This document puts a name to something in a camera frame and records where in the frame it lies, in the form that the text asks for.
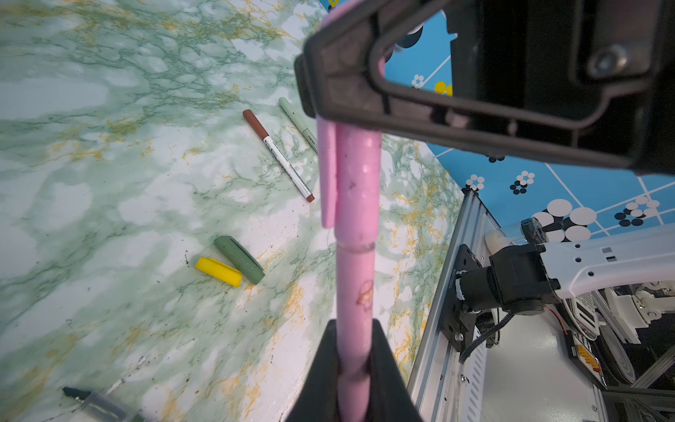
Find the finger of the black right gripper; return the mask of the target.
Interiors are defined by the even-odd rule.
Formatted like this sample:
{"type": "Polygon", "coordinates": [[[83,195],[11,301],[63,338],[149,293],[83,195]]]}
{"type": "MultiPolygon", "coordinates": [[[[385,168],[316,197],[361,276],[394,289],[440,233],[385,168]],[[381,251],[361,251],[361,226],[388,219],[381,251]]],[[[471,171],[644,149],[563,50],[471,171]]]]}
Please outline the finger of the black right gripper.
{"type": "Polygon", "coordinates": [[[307,38],[295,75],[307,114],[481,154],[629,168],[631,153],[581,147],[588,127],[505,105],[394,84],[379,63],[395,41],[446,1],[351,1],[307,38]]]}

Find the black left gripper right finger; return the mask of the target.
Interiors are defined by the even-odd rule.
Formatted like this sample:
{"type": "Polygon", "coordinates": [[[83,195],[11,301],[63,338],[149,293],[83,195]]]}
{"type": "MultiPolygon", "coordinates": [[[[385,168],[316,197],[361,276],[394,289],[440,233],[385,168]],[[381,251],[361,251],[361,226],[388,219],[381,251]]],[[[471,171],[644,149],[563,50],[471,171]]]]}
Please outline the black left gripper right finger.
{"type": "Polygon", "coordinates": [[[373,320],[368,372],[370,388],[367,421],[422,421],[377,319],[373,320]]]}

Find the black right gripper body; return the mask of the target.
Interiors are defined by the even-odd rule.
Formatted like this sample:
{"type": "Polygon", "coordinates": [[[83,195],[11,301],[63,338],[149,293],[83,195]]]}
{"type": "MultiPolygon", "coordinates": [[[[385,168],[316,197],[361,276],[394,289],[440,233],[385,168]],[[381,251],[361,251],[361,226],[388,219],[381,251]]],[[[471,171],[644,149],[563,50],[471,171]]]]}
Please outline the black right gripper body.
{"type": "Polygon", "coordinates": [[[456,106],[480,151],[674,171],[671,1],[451,1],[456,106]]]}

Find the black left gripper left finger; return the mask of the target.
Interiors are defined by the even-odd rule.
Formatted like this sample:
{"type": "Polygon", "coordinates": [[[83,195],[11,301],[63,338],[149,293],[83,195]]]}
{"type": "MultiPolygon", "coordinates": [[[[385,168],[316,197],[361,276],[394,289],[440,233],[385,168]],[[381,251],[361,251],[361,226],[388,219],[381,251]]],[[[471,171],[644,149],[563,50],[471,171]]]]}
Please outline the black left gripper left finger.
{"type": "Polygon", "coordinates": [[[332,319],[326,325],[305,383],[286,421],[339,421],[338,380],[337,324],[332,319]]]}

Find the light green pen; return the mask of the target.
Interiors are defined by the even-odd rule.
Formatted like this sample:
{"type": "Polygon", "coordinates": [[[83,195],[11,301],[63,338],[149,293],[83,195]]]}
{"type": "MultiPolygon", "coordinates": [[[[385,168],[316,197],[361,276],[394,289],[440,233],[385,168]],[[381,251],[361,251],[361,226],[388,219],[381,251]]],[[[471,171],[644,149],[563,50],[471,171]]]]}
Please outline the light green pen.
{"type": "Polygon", "coordinates": [[[300,132],[305,141],[309,146],[318,153],[318,143],[315,135],[312,130],[309,128],[309,125],[301,116],[301,114],[295,109],[293,105],[284,97],[279,98],[279,106],[282,111],[288,116],[288,119],[295,125],[297,130],[300,132]]]}

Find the pink pen cap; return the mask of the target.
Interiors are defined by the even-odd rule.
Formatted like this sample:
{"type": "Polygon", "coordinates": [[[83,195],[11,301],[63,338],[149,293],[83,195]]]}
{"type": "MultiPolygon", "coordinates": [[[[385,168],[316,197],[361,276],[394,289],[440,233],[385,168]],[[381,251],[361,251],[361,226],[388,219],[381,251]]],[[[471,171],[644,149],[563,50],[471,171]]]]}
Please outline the pink pen cap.
{"type": "Polygon", "coordinates": [[[316,117],[322,225],[339,248],[372,251],[380,212],[380,131],[316,117]]]}

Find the white marker pen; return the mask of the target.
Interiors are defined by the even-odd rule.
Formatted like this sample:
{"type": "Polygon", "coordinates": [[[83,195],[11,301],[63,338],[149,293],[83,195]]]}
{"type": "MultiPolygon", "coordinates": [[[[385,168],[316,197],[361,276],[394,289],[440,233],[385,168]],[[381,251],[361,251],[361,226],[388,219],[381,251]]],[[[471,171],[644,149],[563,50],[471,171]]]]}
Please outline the white marker pen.
{"type": "Polygon", "coordinates": [[[272,137],[265,130],[264,126],[258,120],[254,112],[251,111],[251,109],[246,109],[243,112],[243,116],[244,119],[247,121],[247,123],[250,125],[250,127],[253,129],[253,131],[265,144],[267,149],[269,149],[269,151],[272,153],[275,159],[282,166],[286,174],[288,174],[288,176],[293,181],[295,187],[298,189],[302,197],[309,203],[313,202],[313,200],[315,199],[313,193],[311,193],[310,189],[308,188],[304,180],[301,178],[301,176],[298,174],[298,172],[295,170],[293,165],[291,165],[291,163],[286,159],[281,150],[276,146],[274,140],[272,140],[272,137]]]}

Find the pink pen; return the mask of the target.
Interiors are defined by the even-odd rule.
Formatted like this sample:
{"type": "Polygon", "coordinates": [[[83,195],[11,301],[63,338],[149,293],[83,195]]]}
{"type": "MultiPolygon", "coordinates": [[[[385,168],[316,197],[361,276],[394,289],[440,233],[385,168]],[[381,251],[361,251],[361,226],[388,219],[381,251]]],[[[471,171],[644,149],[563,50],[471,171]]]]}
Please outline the pink pen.
{"type": "Polygon", "coordinates": [[[369,403],[374,245],[337,244],[337,404],[343,421],[363,421],[369,403]]]}

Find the yellow pen cap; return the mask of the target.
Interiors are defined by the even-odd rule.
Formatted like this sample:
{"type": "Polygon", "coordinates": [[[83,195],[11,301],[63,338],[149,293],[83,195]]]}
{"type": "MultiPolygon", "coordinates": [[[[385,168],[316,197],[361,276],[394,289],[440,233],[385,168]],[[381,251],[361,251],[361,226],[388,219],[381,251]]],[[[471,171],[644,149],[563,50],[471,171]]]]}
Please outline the yellow pen cap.
{"type": "Polygon", "coordinates": [[[234,288],[241,286],[243,275],[234,267],[227,266],[218,260],[201,257],[194,266],[200,272],[218,279],[234,288]]]}

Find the green pen cap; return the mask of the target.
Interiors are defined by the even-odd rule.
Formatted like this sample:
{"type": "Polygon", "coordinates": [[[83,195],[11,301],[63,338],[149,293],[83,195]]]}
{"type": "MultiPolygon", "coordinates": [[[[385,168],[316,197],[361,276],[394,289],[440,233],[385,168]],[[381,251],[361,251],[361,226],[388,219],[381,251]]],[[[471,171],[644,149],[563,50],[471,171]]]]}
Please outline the green pen cap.
{"type": "Polygon", "coordinates": [[[219,236],[214,240],[214,246],[251,284],[258,285],[263,281],[265,271],[262,265],[257,262],[235,237],[229,235],[219,236]]]}

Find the dark green pen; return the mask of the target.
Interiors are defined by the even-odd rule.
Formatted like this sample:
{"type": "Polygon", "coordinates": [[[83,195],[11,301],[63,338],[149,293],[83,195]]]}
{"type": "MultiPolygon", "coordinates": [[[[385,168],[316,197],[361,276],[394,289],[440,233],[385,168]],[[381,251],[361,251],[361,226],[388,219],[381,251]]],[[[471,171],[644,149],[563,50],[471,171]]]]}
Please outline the dark green pen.
{"type": "Polygon", "coordinates": [[[144,422],[145,418],[137,411],[128,410],[112,399],[101,394],[79,390],[73,387],[63,387],[65,397],[77,400],[82,404],[82,410],[97,421],[108,422],[144,422]]]}

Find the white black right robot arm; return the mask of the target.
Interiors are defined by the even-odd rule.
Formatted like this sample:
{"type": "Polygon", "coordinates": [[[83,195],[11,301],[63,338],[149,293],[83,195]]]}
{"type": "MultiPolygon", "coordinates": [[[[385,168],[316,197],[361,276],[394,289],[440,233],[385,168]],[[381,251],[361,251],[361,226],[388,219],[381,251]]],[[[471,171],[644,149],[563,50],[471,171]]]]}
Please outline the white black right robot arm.
{"type": "MultiPolygon", "coordinates": [[[[337,239],[342,319],[369,315],[373,303],[383,133],[524,158],[571,154],[517,137],[527,124],[544,124],[538,114],[385,81],[388,44],[441,6],[351,1],[324,18],[295,63],[304,111],[317,119],[322,219],[337,239]]],[[[548,303],[597,289],[673,276],[673,225],[562,244],[510,245],[494,253],[487,267],[455,272],[445,310],[453,316],[494,308],[534,315],[548,303]]]]}

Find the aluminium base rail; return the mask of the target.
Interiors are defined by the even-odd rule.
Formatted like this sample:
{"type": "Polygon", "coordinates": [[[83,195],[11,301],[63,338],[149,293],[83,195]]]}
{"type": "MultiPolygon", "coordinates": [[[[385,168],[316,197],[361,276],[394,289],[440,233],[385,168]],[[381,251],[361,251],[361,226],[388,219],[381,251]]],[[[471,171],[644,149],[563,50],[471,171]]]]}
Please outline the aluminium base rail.
{"type": "Polygon", "coordinates": [[[466,193],[407,386],[422,420],[481,420],[487,348],[478,346],[459,362],[480,332],[477,314],[466,311],[458,299],[456,281],[489,264],[484,236],[498,226],[479,196],[466,193]]]}

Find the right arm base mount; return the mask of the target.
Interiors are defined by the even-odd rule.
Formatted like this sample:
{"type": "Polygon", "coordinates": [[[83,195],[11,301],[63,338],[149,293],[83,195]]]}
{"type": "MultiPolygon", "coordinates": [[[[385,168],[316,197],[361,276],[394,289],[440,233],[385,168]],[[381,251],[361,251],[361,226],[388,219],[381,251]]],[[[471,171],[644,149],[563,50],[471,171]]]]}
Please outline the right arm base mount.
{"type": "Polygon", "coordinates": [[[455,254],[439,328],[457,352],[472,342],[477,315],[500,307],[491,267],[483,267],[471,249],[461,244],[455,254]]]}

